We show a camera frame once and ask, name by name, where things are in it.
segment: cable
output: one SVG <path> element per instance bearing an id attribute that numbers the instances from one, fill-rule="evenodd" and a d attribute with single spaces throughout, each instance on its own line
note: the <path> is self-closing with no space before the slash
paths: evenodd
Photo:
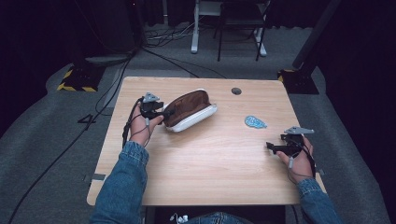
<path id="1" fill-rule="evenodd" d="M 162 56 L 161 54 L 154 53 L 154 52 L 152 52 L 152 51 L 150 51 L 150 50 L 148 50 L 148 49 L 145 49 L 145 48 L 142 48 L 142 50 L 145 51 L 145 52 L 147 52 L 147 53 L 150 53 L 150 54 L 152 54 L 152 55 L 155 55 L 155 56 L 157 56 L 157 57 L 159 57 L 159 58 L 162 58 L 162 59 L 168 61 L 169 63 L 172 63 L 172 64 L 174 64 L 175 66 L 181 68 L 182 70 L 188 72 L 189 74 L 191 74 L 191 75 L 193 75 L 193 76 L 195 76 L 195 77 L 198 77 L 198 76 L 195 75 L 193 72 L 191 72 L 191 71 L 187 70 L 186 68 L 184 68 L 184 67 L 178 65 L 177 63 L 174 63 L 174 62 L 170 61 L 169 59 L 167 59 L 166 57 Z"/>
<path id="2" fill-rule="evenodd" d="M 149 130 L 149 126 L 146 127 L 148 127 L 148 141 L 146 142 L 145 147 L 148 145 L 149 140 L 151 139 L 151 131 Z"/>
<path id="3" fill-rule="evenodd" d="M 136 117 L 132 118 L 132 116 L 134 115 L 134 110 L 136 109 L 137 104 L 139 102 L 142 102 L 142 101 L 143 101 L 143 97 L 141 97 L 141 98 L 136 100 L 136 102 L 134 103 L 134 106 L 132 107 L 131 113 L 130 113 L 130 115 L 128 117 L 128 120 L 125 123 L 125 126 L 123 128 L 123 132 L 122 132 L 122 147 L 125 147 L 125 144 L 126 144 L 126 141 L 127 141 L 126 139 L 128 137 L 128 132 L 129 132 L 129 129 L 131 128 L 132 121 L 134 121 L 135 118 L 139 117 L 139 116 L 136 116 Z"/>
<path id="4" fill-rule="evenodd" d="M 129 61 L 123 67 L 122 74 L 125 72 L 125 68 L 128 66 L 128 63 L 131 61 L 131 59 L 129 59 Z M 44 172 L 35 180 L 35 182 L 29 187 L 29 189 L 26 190 L 26 192 L 23 194 L 21 199 L 18 201 L 17 206 L 15 207 L 14 211 L 12 212 L 12 215 L 8 220 L 8 224 L 12 223 L 12 220 L 14 219 L 15 215 L 17 215 L 17 212 L 18 212 L 19 208 L 21 207 L 21 204 L 23 203 L 24 199 L 28 196 L 28 194 L 35 187 L 35 185 L 38 183 L 38 181 L 40 181 L 41 178 L 50 170 L 50 168 L 52 168 L 52 166 L 70 149 L 70 147 L 73 146 L 77 142 L 77 140 L 84 134 L 84 132 L 86 130 L 88 130 L 88 128 L 91 126 L 91 124 L 93 124 L 93 122 L 96 121 L 96 119 L 99 117 L 99 115 L 101 115 L 101 113 L 105 110 L 105 108 L 108 106 L 108 104 L 110 103 L 110 101 L 113 99 L 114 96 L 115 96 L 115 93 L 111 96 L 110 100 L 106 103 L 106 105 L 93 117 L 93 119 L 91 119 L 87 123 L 87 125 L 82 129 L 82 131 L 77 135 L 77 137 L 67 146 L 67 148 L 44 170 Z"/>
<path id="5" fill-rule="evenodd" d="M 170 58 L 170 57 L 165 57 L 165 58 L 167 58 L 167 59 L 169 59 L 169 60 L 174 60 L 174 61 L 177 61 L 177 62 L 180 62 L 180 63 L 186 63 L 186 64 L 190 64 L 190 65 L 194 65 L 194 66 L 197 66 L 197 67 L 200 67 L 200 68 L 207 69 L 207 70 L 209 70 L 209 71 L 212 71 L 212 72 L 214 72 L 214 73 L 218 74 L 219 76 L 221 76 L 221 77 L 223 77 L 223 78 L 227 79 L 227 77 L 225 77 L 224 75 L 222 75 L 222 74 L 221 74 L 221 73 L 219 73 L 218 71 L 215 71 L 215 70 L 213 70 L 213 69 L 211 69 L 211 68 L 204 67 L 204 66 L 198 65 L 198 64 L 196 64 L 196 63 L 188 63 L 188 62 L 184 62 L 184 61 L 181 61 L 181 60 L 179 60 L 179 59 L 175 59 L 175 58 Z"/>
<path id="6" fill-rule="evenodd" d="M 296 208 L 294 207 L 294 205 L 291 206 L 291 208 L 293 209 L 293 213 L 294 213 L 294 218 L 296 220 L 296 223 L 299 224 L 300 221 L 298 220 L 298 216 L 297 216 L 297 212 L 296 212 Z"/>
<path id="7" fill-rule="evenodd" d="M 93 27 L 91 26 L 90 21 L 88 20 L 87 16 L 85 16 L 85 14 L 84 14 L 84 12 L 82 11 L 81 7 L 79 6 L 79 3 L 77 2 L 77 0 L 74 0 L 74 2 L 75 2 L 76 6 L 77 6 L 77 8 L 78 8 L 79 13 L 82 15 L 82 17 L 84 18 L 85 22 L 87 22 L 88 26 L 90 27 L 90 29 L 91 29 L 93 35 L 94 35 L 95 38 L 103 45 L 103 47 L 105 47 L 106 49 L 108 49 L 108 50 L 110 50 L 110 51 L 112 51 L 112 52 L 115 52 L 115 53 L 128 53 L 128 54 L 129 54 L 129 53 L 135 51 L 135 48 L 131 49 L 130 51 L 122 52 L 122 51 L 117 51 L 117 50 L 114 50 L 114 49 L 108 47 L 108 46 L 102 41 L 102 39 L 99 38 L 98 34 L 93 30 Z"/>
<path id="8" fill-rule="evenodd" d="M 145 131 L 147 129 L 147 126 L 145 126 L 142 130 L 140 130 L 139 132 L 137 132 L 137 133 L 133 133 L 133 134 L 131 134 L 131 137 L 130 138 L 132 138 L 135 134 L 138 134 L 138 133 L 141 133 L 141 132 L 143 132 L 143 131 Z"/>
<path id="9" fill-rule="evenodd" d="M 292 139 L 289 139 L 288 141 L 293 142 L 297 147 L 299 147 L 306 154 L 306 157 L 309 160 L 309 164 L 311 165 L 312 177 L 315 179 L 316 175 L 317 175 L 316 168 L 315 168 L 315 161 L 314 161 L 314 158 L 311 156 L 311 153 L 309 152 L 309 148 L 305 144 L 301 145 L 300 143 L 298 143 Z"/>
<path id="10" fill-rule="evenodd" d="M 90 61 L 91 58 L 85 59 L 85 60 L 88 63 L 93 64 L 93 66 L 96 66 L 96 67 L 109 67 L 112 65 L 120 64 L 120 63 L 126 63 L 132 57 L 133 57 L 133 54 L 127 54 L 127 55 L 125 55 L 125 58 L 117 59 L 117 60 L 110 60 L 110 61 L 105 61 L 105 62 Z"/>
<path id="11" fill-rule="evenodd" d="M 182 38 L 186 37 L 187 35 L 192 35 L 192 33 L 187 33 L 187 34 L 184 35 L 184 32 L 185 32 L 185 31 L 188 31 L 188 30 L 192 30 L 191 28 L 192 28 L 192 26 L 193 26 L 194 24 L 195 24 L 195 22 L 191 23 L 189 26 L 187 26 L 187 27 L 185 27 L 185 28 L 178 29 L 178 31 L 177 31 L 177 29 L 174 29 L 174 30 L 172 31 L 171 34 L 167 34 L 167 32 L 169 31 L 169 29 L 167 29 L 167 30 L 166 30 L 165 32 L 163 32 L 161 35 L 154 35 L 154 36 L 148 37 L 147 40 L 159 39 L 159 41 L 158 41 L 157 44 L 149 44 L 149 43 L 147 43 L 147 44 L 145 45 L 145 47 L 147 47 L 147 48 L 163 47 L 163 46 L 169 44 L 169 43 L 170 43 L 171 41 L 173 41 L 173 40 L 179 40 L 179 39 L 182 39 Z"/>
<path id="12" fill-rule="evenodd" d="M 98 105 L 99 105 L 99 102 L 110 92 L 110 90 L 113 88 L 113 86 L 116 84 L 116 82 L 118 81 L 119 82 L 119 84 L 117 85 L 117 88 L 114 90 L 114 92 L 113 92 L 113 95 L 115 95 L 116 94 L 116 92 L 117 92 L 117 89 L 119 88 L 119 86 L 120 86 L 120 84 L 121 84 L 121 82 L 122 82 L 122 77 L 123 77 L 123 73 L 121 73 L 121 70 L 122 70 L 122 67 L 124 66 L 125 64 L 123 64 L 122 66 L 121 66 L 121 68 L 119 69 L 119 75 L 117 76 L 117 78 L 116 78 L 116 80 L 111 84 L 111 86 L 110 86 L 110 88 L 108 88 L 108 90 L 100 97 L 100 99 L 96 102 L 96 105 L 95 105 L 95 111 L 96 111 L 96 113 L 100 113 L 101 115 L 103 115 L 103 116 L 111 116 L 111 114 L 103 114 L 103 113 L 101 113 L 99 110 L 98 110 Z"/>

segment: wooden table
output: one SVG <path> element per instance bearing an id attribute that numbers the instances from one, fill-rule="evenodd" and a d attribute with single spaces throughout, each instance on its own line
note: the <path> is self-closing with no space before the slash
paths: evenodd
<path id="1" fill-rule="evenodd" d="M 170 133 L 164 126 L 155 129 L 147 146 L 150 158 L 143 205 L 299 203 L 285 164 L 265 146 L 266 142 L 283 144 L 280 134 L 299 126 L 279 81 L 126 77 L 95 173 L 110 174 L 121 151 L 122 128 L 137 98 L 149 91 L 168 104 L 200 88 L 208 92 L 218 111 L 181 133 Z M 232 88 L 241 89 L 242 94 L 233 94 Z M 248 115 L 268 127 L 249 128 Z M 92 181 L 88 204 L 95 204 L 103 183 Z"/>

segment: denim sleeve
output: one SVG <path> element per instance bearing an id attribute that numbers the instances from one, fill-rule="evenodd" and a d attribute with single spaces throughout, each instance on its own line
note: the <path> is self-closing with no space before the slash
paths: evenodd
<path id="1" fill-rule="evenodd" d="M 332 201 L 324 193 L 317 180 L 305 179 L 297 184 L 303 212 L 308 216 L 308 222 L 313 223 L 343 223 L 335 212 Z"/>
<path id="2" fill-rule="evenodd" d="M 127 142 L 96 199 L 90 223 L 140 223 L 140 207 L 147 184 L 147 151 Z"/>

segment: gray carpet floor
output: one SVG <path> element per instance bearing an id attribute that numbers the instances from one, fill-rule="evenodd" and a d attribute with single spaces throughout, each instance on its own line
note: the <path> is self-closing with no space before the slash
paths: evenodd
<path id="1" fill-rule="evenodd" d="M 224 46 L 217 62 L 218 42 L 212 38 L 213 32 L 202 30 L 197 54 L 190 52 L 191 35 L 149 50 L 187 62 L 174 61 L 199 77 L 276 79 L 278 70 L 291 68 L 311 30 L 267 30 L 264 45 L 268 56 L 257 62 L 252 43 Z M 57 91 L 69 67 L 66 64 L 49 78 L 48 95 L 27 109 L 0 139 L 0 223 L 8 222 L 26 190 L 84 130 L 85 124 L 78 120 L 95 115 L 95 108 L 100 109 L 109 100 L 106 91 L 116 81 L 121 65 L 106 69 L 98 92 Z M 143 50 L 131 60 L 124 76 L 195 78 Z M 325 94 L 323 75 L 317 69 L 312 76 L 320 94 L 293 94 L 290 100 L 301 126 L 316 131 L 309 139 L 315 146 L 317 166 L 325 173 L 322 179 L 329 196 L 345 223 L 389 223 L 379 187 Z M 112 110 L 110 104 L 104 112 L 111 114 Z M 88 222 L 92 207 L 86 203 L 86 178 L 94 172 L 110 119 L 99 116 L 83 132 L 35 185 L 13 223 Z M 289 206 L 286 223 L 295 223 Z"/>

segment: yellow black hazard tape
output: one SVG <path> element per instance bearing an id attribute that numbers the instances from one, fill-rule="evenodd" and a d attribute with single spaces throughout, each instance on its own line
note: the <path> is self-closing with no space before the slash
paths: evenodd
<path id="1" fill-rule="evenodd" d="M 277 80 L 278 80 L 278 81 L 281 81 L 281 82 L 284 82 L 284 78 L 283 78 L 282 75 L 284 75 L 284 74 L 291 74 L 291 73 L 294 73 L 294 72 L 296 72 L 296 70 L 282 69 L 282 70 L 280 70 L 280 71 L 277 72 Z"/>
<path id="2" fill-rule="evenodd" d="M 89 71 L 70 67 L 64 75 L 64 79 L 58 86 L 58 91 L 98 91 L 98 85 L 103 73 L 104 67 L 94 67 Z"/>

